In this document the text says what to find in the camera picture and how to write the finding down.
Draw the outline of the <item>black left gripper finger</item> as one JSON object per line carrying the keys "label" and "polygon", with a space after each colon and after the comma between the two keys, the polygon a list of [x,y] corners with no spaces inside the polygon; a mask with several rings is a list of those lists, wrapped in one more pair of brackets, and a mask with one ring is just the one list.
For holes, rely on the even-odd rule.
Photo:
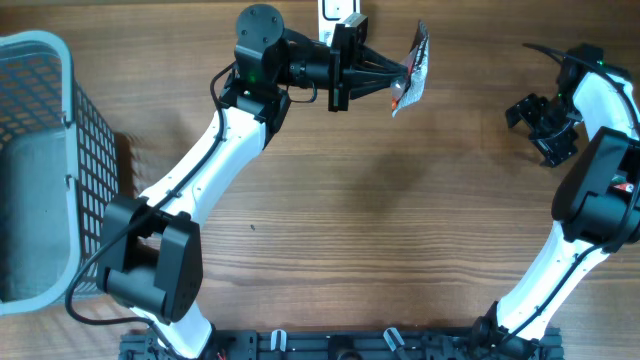
{"label": "black left gripper finger", "polygon": [[364,44],[359,44],[357,47],[356,63],[365,69],[376,71],[408,70],[406,65],[395,62]]}
{"label": "black left gripper finger", "polygon": [[359,99],[379,90],[389,88],[394,82],[408,79],[404,73],[356,72],[352,75],[352,99]]}

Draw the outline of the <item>hex wrench set package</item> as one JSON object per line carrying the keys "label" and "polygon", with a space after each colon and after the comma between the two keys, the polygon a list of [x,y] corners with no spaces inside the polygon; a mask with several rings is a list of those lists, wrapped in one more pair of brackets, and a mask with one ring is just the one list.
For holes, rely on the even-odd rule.
{"label": "hex wrench set package", "polygon": [[403,61],[407,74],[391,84],[393,117],[402,109],[419,102],[423,96],[429,70],[429,41],[427,26],[419,20],[411,51]]}

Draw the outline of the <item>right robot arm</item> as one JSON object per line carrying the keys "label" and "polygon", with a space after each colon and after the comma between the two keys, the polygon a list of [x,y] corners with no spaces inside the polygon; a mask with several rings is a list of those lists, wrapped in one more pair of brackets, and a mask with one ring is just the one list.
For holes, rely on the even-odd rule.
{"label": "right robot arm", "polygon": [[559,185],[552,228],[518,284],[474,323],[467,339],[472,359],[543,359],[553,315],[579,282],[625,244],[639,240],[639,109],[630,73],[606,63],[601,48],[580,44],[567,51],[535,45],[560,66],[557,94],[534,94],[509,108],[514,127],[554,167],[576,148],[583,124],[588,145]]}

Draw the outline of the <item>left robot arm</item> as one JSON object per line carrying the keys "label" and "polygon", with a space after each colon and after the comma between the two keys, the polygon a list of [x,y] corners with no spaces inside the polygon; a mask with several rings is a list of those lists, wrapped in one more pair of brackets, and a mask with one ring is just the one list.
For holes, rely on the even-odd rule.
{"label": "left robot arm", "polygon": [[212,121],[188,153],[137,198],[106,208],[97,255],[98,288],[133,311],[154,333],[152,352],[172,359],[216,356],[214,328],[196,297],[203,279],[201,229],[221,195],[281,129],[289,89],[326,91],[328,108],[382,89],[396,98],[416,67],[369,48],[367,20],[339,22],[329,42],[286,27],[280,12],[255,4],[236,22],[235,59],[210,84]]}

